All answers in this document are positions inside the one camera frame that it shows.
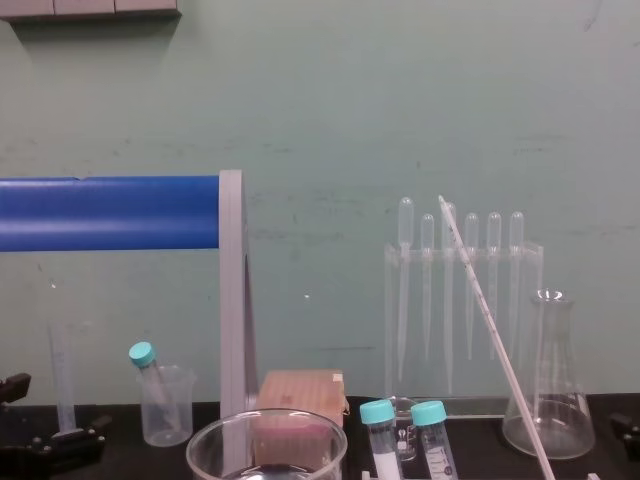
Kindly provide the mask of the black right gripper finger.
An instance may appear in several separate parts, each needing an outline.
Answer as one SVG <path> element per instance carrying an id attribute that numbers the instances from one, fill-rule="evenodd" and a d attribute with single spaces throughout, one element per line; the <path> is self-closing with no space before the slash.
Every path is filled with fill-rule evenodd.
<path id="1" fill-rule="evenodd" d="M 613 413 L 609 416 L 609 422 L 614 436 L 623 443 L 625 448 L 639 447 L 639 427 L 631 417 Z"/>

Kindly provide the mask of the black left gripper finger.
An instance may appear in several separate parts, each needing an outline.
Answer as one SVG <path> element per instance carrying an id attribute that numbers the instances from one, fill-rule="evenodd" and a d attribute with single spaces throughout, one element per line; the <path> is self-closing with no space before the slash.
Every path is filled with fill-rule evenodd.
<path id="1" fill-rule="evenodd" d="M 103 415 L 93 420 L 86 428 L 58 432 L 48 440 L 34 437 L 28 443 L 28 449 L 45 453 L 101 453 L 106 442 L 105 432 L 111 423 L 112 417 Z"/>
<path id="2" fill-rule="evenodd" d="M 5 411 L 9 404 L 25 398 L 28 395 L 31 376 L 28 373 L 18 373 L 1 380 L 0 404 Z"/>

